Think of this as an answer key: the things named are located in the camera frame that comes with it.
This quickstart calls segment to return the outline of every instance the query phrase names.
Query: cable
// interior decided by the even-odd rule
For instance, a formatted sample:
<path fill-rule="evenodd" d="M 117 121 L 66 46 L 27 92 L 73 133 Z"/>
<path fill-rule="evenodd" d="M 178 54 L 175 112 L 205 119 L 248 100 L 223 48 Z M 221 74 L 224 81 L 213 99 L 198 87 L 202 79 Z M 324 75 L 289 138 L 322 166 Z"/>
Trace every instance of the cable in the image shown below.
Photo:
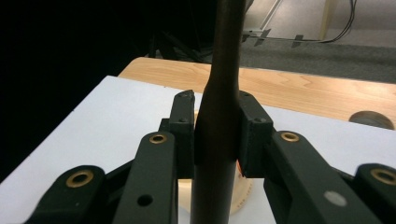
<path fill-rule="evenodd" d="M 328 40 L 310 40 L 310 39 L 305 39 L 305 40 L 295 40 L 295 39 L 287 39 L 287 38 L 276 38 L 276 37 L 260 37 L 256 35 L 249 35 L 248 37 L 254 37 L 260 40 L 276 40 L 276 41 L 291 41 L 291 42 L 297 42 L 297 43 L 322 43 L 322 44 L 327 44 L 327 43 L 332 43 L 335 42 L 339 39 L 341 39 L 347 32 L 350 31 L 350 28 L 352 26 L 352 22 L 355 20 L 355 9 L 356 9 L 356 4 L 358 0 L 349 0 L 350 3 L 350 15 L 349 15 L 349 20 L 346 24 L 346 27 L 344 30 L 335 38 L 333 39 L 328 39 Z"/>

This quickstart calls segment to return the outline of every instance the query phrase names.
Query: black cylindrical object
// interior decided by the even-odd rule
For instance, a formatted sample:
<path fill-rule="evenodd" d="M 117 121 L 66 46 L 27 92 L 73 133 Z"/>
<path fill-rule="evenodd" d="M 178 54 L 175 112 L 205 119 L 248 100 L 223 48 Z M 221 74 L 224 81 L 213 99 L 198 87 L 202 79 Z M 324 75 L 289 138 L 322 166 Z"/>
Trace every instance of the black cylindrical object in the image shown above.
<path fill-rule="evenodd" d="M 239 49 L 245 0 L 219 0 L 210 78 L 195 128 L 191 224 L 228 223 L 239 146 Z"/>

